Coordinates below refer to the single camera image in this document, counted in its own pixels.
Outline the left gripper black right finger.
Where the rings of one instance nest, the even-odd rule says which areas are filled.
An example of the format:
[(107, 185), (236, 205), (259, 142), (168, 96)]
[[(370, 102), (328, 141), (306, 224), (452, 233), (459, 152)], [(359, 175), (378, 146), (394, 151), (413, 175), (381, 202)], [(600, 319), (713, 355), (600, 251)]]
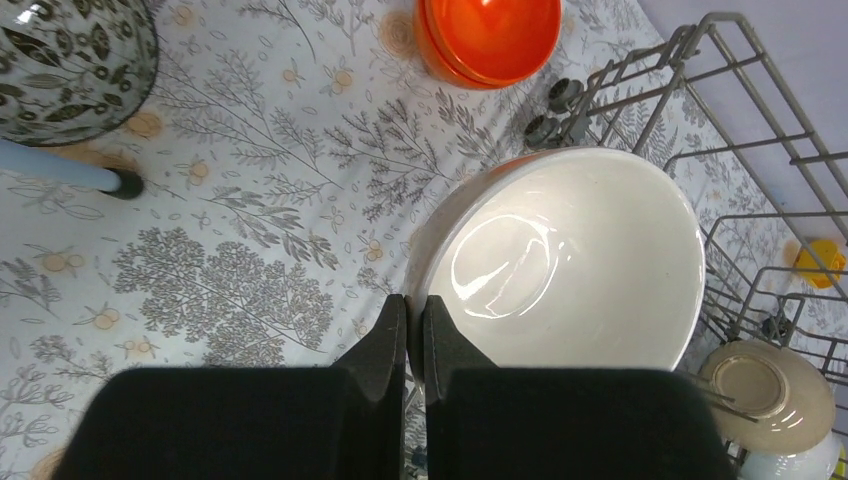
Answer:
[(422, 313), (433, 479), (728, 479), (708, 405), (645, 369), (496, 366), (437, 296)]

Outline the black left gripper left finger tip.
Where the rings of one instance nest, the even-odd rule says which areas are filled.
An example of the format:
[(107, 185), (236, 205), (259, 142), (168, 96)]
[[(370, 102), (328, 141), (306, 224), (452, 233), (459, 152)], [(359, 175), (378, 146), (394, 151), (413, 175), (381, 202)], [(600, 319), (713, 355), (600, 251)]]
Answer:
[(407, 309), (325, 367), (151, 367), (110, 379), (58, 479), (399, 479)]

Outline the beige bowl with leaf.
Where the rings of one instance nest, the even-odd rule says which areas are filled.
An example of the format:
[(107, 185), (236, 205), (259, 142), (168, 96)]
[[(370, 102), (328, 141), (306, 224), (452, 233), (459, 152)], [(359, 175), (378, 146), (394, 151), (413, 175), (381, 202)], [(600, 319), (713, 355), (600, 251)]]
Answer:
[(423, 377), (429, 297), (499, 366), (675, 369), (705, 289), (681, 188), (634, 154), (548, 150), (456, 188), (410, 242), (410, 363)]

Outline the plain beige bowl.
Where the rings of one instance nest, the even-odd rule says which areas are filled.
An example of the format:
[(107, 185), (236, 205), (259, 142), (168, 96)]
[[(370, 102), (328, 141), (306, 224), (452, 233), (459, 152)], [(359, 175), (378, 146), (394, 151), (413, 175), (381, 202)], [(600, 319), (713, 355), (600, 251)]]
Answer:
[(818, 445), (836, 418), (821, 372), (791, 349), (737, 340), (714, 350), (699, 371), (720, 435), (756, 453), (791, 455)]

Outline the orange bowl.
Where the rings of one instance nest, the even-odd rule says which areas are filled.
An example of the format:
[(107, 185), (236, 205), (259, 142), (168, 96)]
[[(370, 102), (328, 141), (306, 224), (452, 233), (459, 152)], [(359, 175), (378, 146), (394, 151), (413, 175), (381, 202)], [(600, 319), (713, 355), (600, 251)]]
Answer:
[(435, 79), (470, 90), (496, 90), (501, 86), (480, 82), (452, 67), (439, 51), (426, 20), (423, 1), (416, 1), (413, 14), (416, 45), (427, 72)]
[(510, 86), (545, 66), (559, 42), (563, 6), (552, 1), (423, 1), (439, 51), (468, 77)]

